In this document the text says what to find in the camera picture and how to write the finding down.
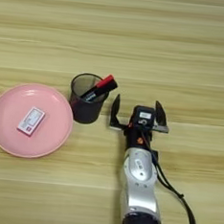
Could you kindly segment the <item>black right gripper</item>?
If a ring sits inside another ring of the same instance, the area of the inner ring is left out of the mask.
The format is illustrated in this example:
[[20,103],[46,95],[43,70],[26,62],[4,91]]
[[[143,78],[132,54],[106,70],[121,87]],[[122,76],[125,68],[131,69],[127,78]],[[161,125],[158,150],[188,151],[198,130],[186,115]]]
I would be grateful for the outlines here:
[[111,106],[111,117],[110,117],[110,126],[117,128],[123,131],[123,134],[126,138],[125,144],[126,148],[137,147],[141,149],[149,150],[149,142],[152,140],[152,132],[158,131],[161,133],[168,133],[169,128],[167,125],[167,116],[162,104],[159,101],[156,101],[155,115],[156,123],[155,125],[144,125],[141,123],[130,123],[122,124],[119,123],[117,119],[117,114],[120,107],[120,95],[118,95]]

